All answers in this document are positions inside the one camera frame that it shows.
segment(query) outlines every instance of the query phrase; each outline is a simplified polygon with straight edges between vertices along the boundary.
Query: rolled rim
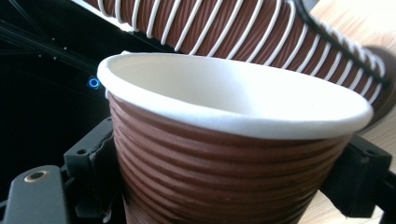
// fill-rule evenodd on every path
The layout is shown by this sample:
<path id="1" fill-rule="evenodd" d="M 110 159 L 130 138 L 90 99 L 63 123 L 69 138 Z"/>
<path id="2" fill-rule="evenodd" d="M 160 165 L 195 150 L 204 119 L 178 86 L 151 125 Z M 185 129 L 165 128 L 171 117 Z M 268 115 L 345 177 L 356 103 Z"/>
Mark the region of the rolled rim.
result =
<path id="1" fill-rule="evenodd" d="M 150 112 L 249 137 L 338 137 L 364 128 L 373 116 L 371 105 L 354 91 L 253 63 L 122 54 L 103 60 L 98 77 L 108 91 Z"/>

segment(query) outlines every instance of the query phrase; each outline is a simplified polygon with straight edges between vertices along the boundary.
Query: blue light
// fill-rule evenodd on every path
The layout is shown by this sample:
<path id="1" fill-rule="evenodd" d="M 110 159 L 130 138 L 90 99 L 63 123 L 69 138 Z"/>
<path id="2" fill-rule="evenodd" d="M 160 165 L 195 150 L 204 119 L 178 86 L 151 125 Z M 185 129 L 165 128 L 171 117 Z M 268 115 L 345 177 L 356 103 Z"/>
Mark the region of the blue light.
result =
<path id="1" fill-rule="evenodd" d="M 87 86 L 97 90 L 100 87 L 100 81 L 97 77 L 90 77 L 90 79 L 88 79 Z"/>

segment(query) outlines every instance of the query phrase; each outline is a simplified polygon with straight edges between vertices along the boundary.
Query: paper cup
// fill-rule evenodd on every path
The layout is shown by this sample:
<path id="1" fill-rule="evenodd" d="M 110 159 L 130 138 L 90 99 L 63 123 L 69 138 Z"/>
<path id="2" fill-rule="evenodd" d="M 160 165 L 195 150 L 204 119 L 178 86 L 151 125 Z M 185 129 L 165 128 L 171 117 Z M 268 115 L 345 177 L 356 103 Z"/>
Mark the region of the paper cup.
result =
<path id="1" fill-rule="evenodd" d="M 282 69 L 176 54 L 101 62 L 128 223 L 296 223 L 373 110 Z"/>

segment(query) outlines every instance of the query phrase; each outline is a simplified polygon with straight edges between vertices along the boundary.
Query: white stripe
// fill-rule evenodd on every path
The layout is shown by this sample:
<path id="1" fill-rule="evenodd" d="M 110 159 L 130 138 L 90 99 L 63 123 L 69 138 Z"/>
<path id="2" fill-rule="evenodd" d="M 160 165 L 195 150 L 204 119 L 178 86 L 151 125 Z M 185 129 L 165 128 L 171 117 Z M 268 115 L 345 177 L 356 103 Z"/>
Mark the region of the white stripe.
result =
<path id="1" fill-rule="evenodd" d="M 233 8 L 233 13 L 230 16 L 230 19 L 228 19 L 227 24 L 225 25 L 224 29 L 221 31 L 221 34 L 220 34 L 218 40 L 216 41 L 215 45 L 212 47 L 212 49 L 207 54 L 208 57 L 213 56 L 216 53 L 216 51 L 218 50 L 219 46 L 221 45 L 222 41 L 224 40 L 224 37 L 230 31 L 230 28 L 233 25 L 233 21 L 235 20 L 236 15 L 238 14 L 239 9 L 241 8 L 243 2 L 244 2 L 244 0 L 238 0 L 236 2 L 235 7 Z"/>
<path id="2" fill-rule="evenodd" d="M 155 16 L 157 15 L 158 7 L 160 6 L 161 0 L 155 0 L 154 5 L 152 6 L 151 14 L 149 15 L 148 20 L 148 30 L 146 32 L 146 36 L 148 38 L 152 38 L 152 28 L 155 22 Z"/>
<path id="3" fill-rule="evenodd" d="M 239 40 L 236 42 L 235 46 L 231 50 L 231 52 L 228 54 L 226 59 L 231 59 L 235 53 L 241 48 L 242 44 L 244 43 L 246 37 L 248 36 L 248 33 L 250 32 L 251 27 L 254 24 L 254 21 L 256 20 L 257 16 L 259 15 L 260 9 L 262 7 L 262 1 L 263 0 L 258 0 L 256 7 L 254 8 L 253 14 L 250 17 L 249 22 L 247 23 L 247 27 L 245 28 L 244 33 L 242 33 L 241 37 Z"/>
<path id="4" fill-rule="evenodd" d="M 340 78 L 338 79 L 337 83 L 335 83 L 335 84 L 342 85 L 344 83 L 344 81 L 347 78 L 347 75 L 349 75 L 350 69 L 352 68 L 352 64 L 353 64 L 352 60 L 349 60 L 347 62 L 346 69 L 344 70 L 343 75 L 340 76 Z"/>
<path id="5" fill-rule="evenodd" d="M 335 72 L 335 70 L 337 69 L 338 64 L 340 64 L 341 56 L 342 56 L 341 52 L 338 52 L 338 53 L 335 55 L 335 59 L 334 59 L 334 62 L 332 63 L 332 67 L 330 68 L 330 70 L 329 70 L 329 72 L 327 73 L 326 77 L 323 78 L 324 80 L 329 81 L 330 78 L 332 78 L 332 75 L 334 75 L 334 72 Z"/>
<path id="6" fill-rule="evenodd" d="M 180 5 L 181 0 L 176 0 L 173 7 L 171 14 L 169 15 L 168 21 L 166 22 L 165 29 L 163 30 L 163 38 L 161 39 L 161 44 L 164 45 L 166 43 L 166 37 L 168 37 L 169 30 L 171 29 L 172 22 L 176 16 L 178 6 Z"/>
<path id="7" fill-rule="evenodd" d="M 106 13 L 105 6 L 103 5 L 103 0 L 98 0 L 98 6 L 99 6 L 99 10 L 102 12 L 102 14 L 103 14 L 104 16 L 110 17 L 110 15 L 108 15 L 108 14 Z"/>
<path id="8" fill-rule="evenodd" d="M 195 43 L 194 47 L 192 48 L 192 50 L 190 52 L 190 55 L 195 54 L 196 51 L 198 50 L 198 48 L 201 46 L 202 42 L 204 41 L 205 36 L 207 35 L 207 31 L 209 31 L 209 28 L 212 25 L 213 20 L 218 15 L 221 3 L 222 3 L 222 0 L 218 0 L 218 2 L 215 4 L 215 7 L 213 8 L 212 13 L 210 14 L 210 17 L 209 17 L 209 19 L 206 22 L 204 30 L 199 35 L 197 42 Z"/>
<path id="9" fill-rule="evenodd" d="M 247 58 L 247 63 L 251 63 L 251 61 L 253 61 L 253 59 L 259 53 L 260 49 L 262 48 L 262 46 L 264 45 L 265 41 L 267 40 L 268 35 L 271 34 L 272 29 L 274 28 L 274 25 L 276 23 L 277 16 L 279 15 L 280 6 L 281 6 L 281 2 L 280 2 L 280 0 L 277 0 L 276 1 L 276 8 L 275 8 L 274 14 L 273 14 L 273 16 L 272 16 L 272 18 L 270 20 L 270 23 L 268 24 L 268 28 L 265 31 L 264 35 L 262 36 L 262 39 L 257 44 L 256 48 L 252 51 L 250 56 Z"/>
<path id="10" fill-rule="evenodd" d="M 115 4 L 116 18 L 119 23 L 123 23 L 121 19 L 121 0 L 116 0 Z"/>
<path id="11" fill-rule="evenodd" d="M 303 44 L 306 36 L 306 31 L 308 30 L 308 27 L 304 24 L 303 30 L 301 31 L 300 38 L 298 39 L 297 45 L 294 48 L 293 52 L 290 54 L 289 58 L 286 60 L 286 62 L 283 64 L 281 67 L 282 69 L 286 69 L 289 64 L 294 60 L 294 57 L 296 56 L 297 52 L 299 51 L 301 45 Z"/>
<path id="12" fill-rule="evenodd" d="M 353 79 L 353 82 L 350 84 L 349 89 L 350 90 L 355 90 L 355 88 L 358 86 L 359 82 L 361 82 L 361 77 L 363 76 L 363 69 L 360 68 L 358 70 L 358 73 L 356 74 L 355 78 Z"/>
<path id="13" fill-rule="evenodd" d="M 290 16 L 289 16 L 289 21 L 288 21 L 288 25 L 286 26 L 286 30 L 285 33 L 282 35 L 282 37 L 280 38 L 279 43 L 277 44 L 276 48 L 274 49 L 273 53 L 271 54 L 271 56 L 267 59 L 267 61 L 264 63 L 264 65 L 270 65 L 272 63 L 272 61 L 275 59 L 276 55 L 280 52 L 280 50 L 283 47 L 283 44 L 285 43 L 286 39 L 289 36 L 291 27 L 293 25 L 294 22 L 294 17 L 295 17 L 295 6 L 292 2 L 288 1 L 288 4 L 290 6 Z"/>
<path id="14" fill-rule="evenodd" d="M 361 96 L 364 96 L 367 93 L 367 91 L 370 89 L 372 83 L 373 83 L 373 78 L 369 77 L 367 79 L 366 85 L 364 85 L 364 88 L 361 91 Z"/>
<path id="15" fill-rule="evenodd" d="M 139 12 L 140 0 L 134 1 L 134 13 L 132 14 L 132 31 L 138 32 L 137 29 L 137 13 Z"/>
<path id="16" fill-rule="evenodd" d="M 311 77 L 314 77 L 317 74 L 317 72 L 319 71 L 320 67 L 323 65 L 324 61 L 327 58 L 327 55 L 329 54 L 330 47 L 331 47 L 330 43 L 327 43 L 326 46 L 324 47 L 322 56 L 320 57 L 317 66 L 314 68 L 314 70 L 310 74 Z"/>
<path id="17" fill-rule="evenodd" d="M 312 55 L 314 55 L 315 50 L 317 49 L 317 46 L 318 46 L 318 42 L 319 42 L 319 35 L 315 36 L 314 43 L 312 44 L 311 49 L 306 54 L 304 61 L 297 68 L 296 72 L 303 72 L 303 70 L 305 69 L 306 65 L 311 60 Z"/>
<path id="18" fill-rule="evenodd" d="M 177 44 L 175 46 L 175 51 L 178 51 L 180 49 L 181 45 L 183 44 L 184 38 L 186 38 L 186 35 L 190 30 L 190 26 L 191 26 L 192 22 L 194 21 L 194 18 L 197 14 L 197 11 L 198 11 L 201 3 L 202 3 L 202 0 L 197 0 L 195 2 L 194 8 L 192 9 L 189 19 L 187 20 L 187 23 L 184 26 L 183 31 L 181 32 L 180 38 L 177 41 Z"/>
<path id="19" fill-rule="evenodd" d="M 384 62 L 382 61 L 382 59 L 380 59 L 378 56 L 375 55 L 375 63 L 378 65 L 379 75 L 381 77 L 383 77 L 385 75 L 385 72 L 386 72 L 386 67 L 384 65 Z M 370 104 L 372 104 L 376 100 L 376 98 L 378 97 L 378 95 L 381 92 L 381 90 L 382 90 L 382 84 L 379 83 L 376 86 L 376 88 L 375 88 L 374 94 L 372 95 L 372 97 L 369 100 Z"/>

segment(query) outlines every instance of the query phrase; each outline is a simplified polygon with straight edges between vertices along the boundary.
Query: wooden surface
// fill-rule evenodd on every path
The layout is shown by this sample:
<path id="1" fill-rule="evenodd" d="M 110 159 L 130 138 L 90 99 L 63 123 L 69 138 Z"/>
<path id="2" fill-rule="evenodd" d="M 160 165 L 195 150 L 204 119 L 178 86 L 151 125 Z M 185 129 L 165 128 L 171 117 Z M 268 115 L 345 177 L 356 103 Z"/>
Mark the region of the wooden surface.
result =
<path id="1" fill-rule="evenodd" d="M 396 55 L 396 1 L 394 0 L 320 0 L 311 14 L 361 45 L 381 46 Z M 393 109 L 379 125 L 362 133 L 361 136 L 382 147 L 395 158 L 395 128 L 396 110 Z M 390 170 L 396 173 L 395 159 Z M 372 218 L 344 217 L 319 192 L 300 223 L 376 224 L 379 223 L 381 214 L 382 211 L 376 208 Z"/>

